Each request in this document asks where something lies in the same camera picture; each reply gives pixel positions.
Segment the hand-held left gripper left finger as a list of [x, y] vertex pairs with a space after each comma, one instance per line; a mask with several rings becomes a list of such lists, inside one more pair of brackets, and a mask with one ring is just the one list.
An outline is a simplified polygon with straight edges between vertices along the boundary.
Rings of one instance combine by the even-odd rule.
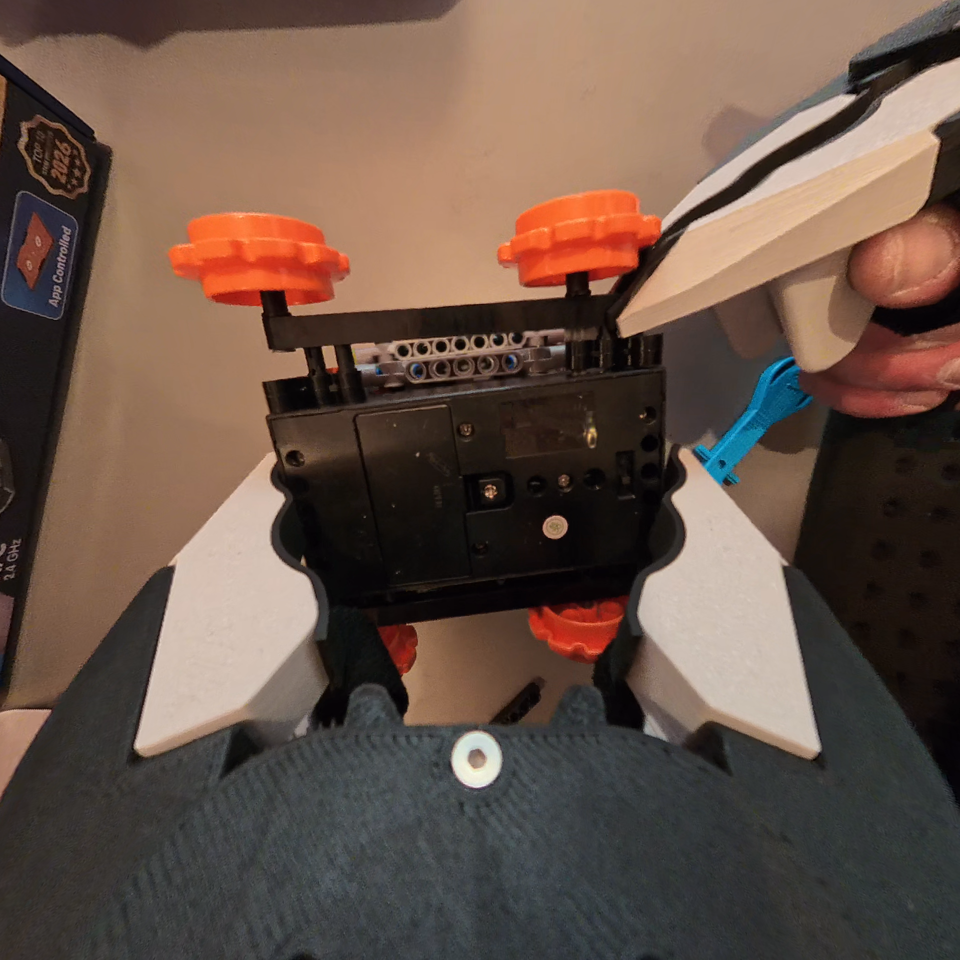
[[267, 455], [174, 556], [133, 750], [155, 758], [237, 727], [282, 745], [330, 690], [330, 604]]

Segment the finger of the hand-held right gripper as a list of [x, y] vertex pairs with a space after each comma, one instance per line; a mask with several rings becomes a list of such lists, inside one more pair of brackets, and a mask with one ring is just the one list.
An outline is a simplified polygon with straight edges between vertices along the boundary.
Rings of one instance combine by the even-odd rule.
[[791, 119], [839, 99], [839, 107], [832, 114], [776, 140], [774, 135], [781, 136], [788, 121], [787, 116], [779, 117], [774, 126], [715, 168], [673, 208], [654, 246], [642, 253], [636, 268], [615, 283], [609, 315], [626, 314], [631, 299], [691, 224], [726, 209], [787, 163], [845, 134], [897, 86], [931, 67], [956, 61], [957, 53], [888, 53], [852, 60], [845, 76], [836, 78], [808, 101], [798, 103]]
[[633, 295], [621, 333], [725, 302], [912, 217], [930, 198], [934, 129], [957, 111], [958, 94], [958, 60], [932, 66], [850, 132], [691, 223]]

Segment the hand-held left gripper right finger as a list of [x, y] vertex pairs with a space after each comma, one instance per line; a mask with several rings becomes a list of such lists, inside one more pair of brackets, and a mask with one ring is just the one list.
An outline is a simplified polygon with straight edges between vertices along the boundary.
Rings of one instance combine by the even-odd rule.
[[678, 745], [718, 724], [815, 759], [786, 561], [684, 447], [669, 455], [649, 553], [594, 668], [607, 719]]

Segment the blue plastic separator tool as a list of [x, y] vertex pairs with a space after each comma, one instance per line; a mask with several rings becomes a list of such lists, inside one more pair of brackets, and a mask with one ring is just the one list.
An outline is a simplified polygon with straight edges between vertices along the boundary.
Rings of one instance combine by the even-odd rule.
[[812, 397], [799, 385], [800, 368], [793, 357], [784, 357], [768, 366], [758, 378], [745, 411], [732, 426], [707, 447], [698, 444], [693, 453], [706, 472], [719, 484], [739, 483], [740, 462], [767, 431], [810, 405]]

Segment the toy robot model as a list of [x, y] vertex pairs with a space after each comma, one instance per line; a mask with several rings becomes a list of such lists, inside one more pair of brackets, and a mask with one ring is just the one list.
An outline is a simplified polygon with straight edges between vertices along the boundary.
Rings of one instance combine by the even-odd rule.
[[620, 189], [518, 216], [497, 260], [514, 302], [295, 315], [350, 271], [316, 225], [266, 213], [189, 222], [169, 258], [212, 302], [261, 307], [306, 375], [264, 392], [303, 559], [338, 605], [400, 623], [530, 609], [555, 652], [594, 662], [650, 560], [664, 494], [659, 337], [618, 316], [661, 222]]

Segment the person's right hand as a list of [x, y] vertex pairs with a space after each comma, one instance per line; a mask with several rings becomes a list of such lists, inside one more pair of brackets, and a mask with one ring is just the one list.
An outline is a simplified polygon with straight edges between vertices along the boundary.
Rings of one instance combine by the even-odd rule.
[[[850, 287], [876, 307], [920, 308], [958, 287], [959, 213], [954, 202], [921, 210], [857, 244]], [[958, 323], [901, 337], [870, 323], [836, 365], [798, 377], [802, 390], [840, 413], [866, 419], [930, 411], [959, 388]]]

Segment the dark perforated panel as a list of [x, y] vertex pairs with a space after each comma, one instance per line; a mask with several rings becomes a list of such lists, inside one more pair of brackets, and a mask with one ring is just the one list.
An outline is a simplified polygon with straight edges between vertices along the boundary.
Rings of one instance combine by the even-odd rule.
[[827, 417], [794, 563], [958, 794], [957, 393], [921, 414]]

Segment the black straight beam with holes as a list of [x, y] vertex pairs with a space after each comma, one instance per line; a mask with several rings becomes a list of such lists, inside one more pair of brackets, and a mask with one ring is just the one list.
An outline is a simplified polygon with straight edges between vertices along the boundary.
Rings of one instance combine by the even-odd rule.
[[490, 719], [490, 724], [512, 726], [520, 723], [542, 701], [546, 680], [535, 677], [528, 681]]

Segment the robot kit box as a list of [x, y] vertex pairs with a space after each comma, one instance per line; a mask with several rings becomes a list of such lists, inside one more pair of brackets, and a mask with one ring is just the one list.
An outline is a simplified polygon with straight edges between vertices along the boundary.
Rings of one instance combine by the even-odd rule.
[[1, 58], [1, 666], [9, 699], [113, 153]]

